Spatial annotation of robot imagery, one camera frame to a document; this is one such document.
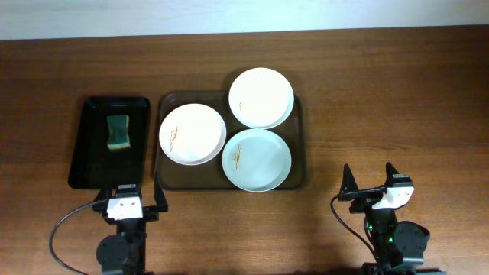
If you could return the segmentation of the black rectangular tray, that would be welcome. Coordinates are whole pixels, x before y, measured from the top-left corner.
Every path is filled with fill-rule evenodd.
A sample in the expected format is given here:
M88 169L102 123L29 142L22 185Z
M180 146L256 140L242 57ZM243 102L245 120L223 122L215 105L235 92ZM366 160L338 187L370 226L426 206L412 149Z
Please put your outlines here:
M145 97L88 97L82 107L68 183L74 189L114 189L144 172L151 104ZM110 115L129 117L130 147L107 147Z

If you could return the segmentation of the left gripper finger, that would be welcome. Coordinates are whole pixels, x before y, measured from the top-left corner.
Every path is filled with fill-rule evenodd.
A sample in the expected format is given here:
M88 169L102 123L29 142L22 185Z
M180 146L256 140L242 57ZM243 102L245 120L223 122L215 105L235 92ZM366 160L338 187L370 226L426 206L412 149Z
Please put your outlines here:
M154 174L154 200L156 202L158 212L168 211L168 203L164 195L164 191L160 185L157 173Z
M111 189L100 189L93 202L107 201L112 197Z

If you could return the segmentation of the green yellow sponge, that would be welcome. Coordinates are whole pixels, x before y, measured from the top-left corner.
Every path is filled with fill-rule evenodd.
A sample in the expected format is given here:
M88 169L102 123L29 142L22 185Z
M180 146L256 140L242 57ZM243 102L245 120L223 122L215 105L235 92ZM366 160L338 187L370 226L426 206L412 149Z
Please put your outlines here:
M129 117L127 115L110 115L106 121L108 125L108 149L117 151L129 148L131 146L128 134Z

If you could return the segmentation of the white plate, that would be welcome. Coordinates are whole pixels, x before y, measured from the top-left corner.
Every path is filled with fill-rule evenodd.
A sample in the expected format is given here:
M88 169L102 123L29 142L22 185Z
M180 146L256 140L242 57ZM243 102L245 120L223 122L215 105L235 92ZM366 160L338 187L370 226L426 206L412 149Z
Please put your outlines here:
M226 135L224 119L215 109L191 103L175 108L163 119L159 144L172 161L195 166L216 157Z
M257 129L282 124L293 109L294 94L289 80L270 68L244 71L228 93L232 114L245 126Z

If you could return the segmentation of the brown translucent serving tray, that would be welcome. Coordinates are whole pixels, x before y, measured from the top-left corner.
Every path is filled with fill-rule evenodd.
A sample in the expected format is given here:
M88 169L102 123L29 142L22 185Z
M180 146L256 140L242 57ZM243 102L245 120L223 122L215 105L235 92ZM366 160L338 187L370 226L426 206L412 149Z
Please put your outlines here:
M199 103L215 109L223 118L227 138L231 138L244 126L232 114L225 91L172 91L165 94L159 105L158 121L162 122L170 112L181 105ZM300 97L294 96L293 109L282 124L271 129L287 143L292 157L292 167L278 190L299 189L307 178L306 146L303 130L303 107ZM159 147L155 153L154 181L167 191L236 190L222 169L222 155L196 165L185 166L172 161Z

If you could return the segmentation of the white plate top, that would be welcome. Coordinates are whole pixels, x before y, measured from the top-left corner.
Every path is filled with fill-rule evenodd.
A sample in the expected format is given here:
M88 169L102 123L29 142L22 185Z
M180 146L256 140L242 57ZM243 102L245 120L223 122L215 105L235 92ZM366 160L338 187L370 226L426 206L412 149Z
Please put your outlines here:
M289 80L270 68L244 71L228 93L232 114L245 126L257 129L282 124L293 109L294 94Z

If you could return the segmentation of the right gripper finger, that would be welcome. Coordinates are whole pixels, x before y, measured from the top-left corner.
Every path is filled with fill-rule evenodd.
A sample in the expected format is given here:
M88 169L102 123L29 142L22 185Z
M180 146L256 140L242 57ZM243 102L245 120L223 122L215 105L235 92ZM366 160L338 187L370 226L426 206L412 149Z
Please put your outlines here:
M396 182L397 179L395 175L398 174L398 171L394 168L393 164L391 162L386 163L386 181L385 181L385 186L387 187L392 187Z
M352 193L359 190L355 178L348 164L343 167L342 184L340 187L340 193Z

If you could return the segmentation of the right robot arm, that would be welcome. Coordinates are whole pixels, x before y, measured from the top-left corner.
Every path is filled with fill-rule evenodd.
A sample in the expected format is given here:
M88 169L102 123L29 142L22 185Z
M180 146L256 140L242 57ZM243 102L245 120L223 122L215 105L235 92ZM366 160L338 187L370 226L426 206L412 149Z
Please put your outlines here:
M398 221L395 211L404 207L414 193L413 181L399 173L392 163L386 163L385 184L359 189L349 165L344 165L342 184L335 201L350 202L351 214L363 214L363 238L352 230L336 211L339 223L359 238L374 257L373 263L364 263L362 274L442 274L437 269L422 269L423 252L427 248L430 232L427 228L409 221Z

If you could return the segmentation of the pale blue plate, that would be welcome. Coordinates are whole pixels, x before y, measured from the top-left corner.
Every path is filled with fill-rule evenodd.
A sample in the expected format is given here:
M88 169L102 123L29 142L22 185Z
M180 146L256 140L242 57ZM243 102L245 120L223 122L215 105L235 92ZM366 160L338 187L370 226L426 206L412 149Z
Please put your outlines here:
M292 154L284 139L272 131L243 130L225 145L222 169L239 189L267 192L277 188L290 174Z

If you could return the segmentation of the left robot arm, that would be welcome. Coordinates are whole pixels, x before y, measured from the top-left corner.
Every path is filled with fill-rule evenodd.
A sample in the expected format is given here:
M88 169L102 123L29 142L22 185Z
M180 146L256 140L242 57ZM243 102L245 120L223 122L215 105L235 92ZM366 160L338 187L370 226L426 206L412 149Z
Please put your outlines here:
M142 205L143 175L136 180L118 184L112 194L100 189L92 210L116 227L116 233L103 238L96 259L103 274L149 274L146 270L147 223L159 220L161 212L168 211L168 203L161 187L154 188L155 205Z

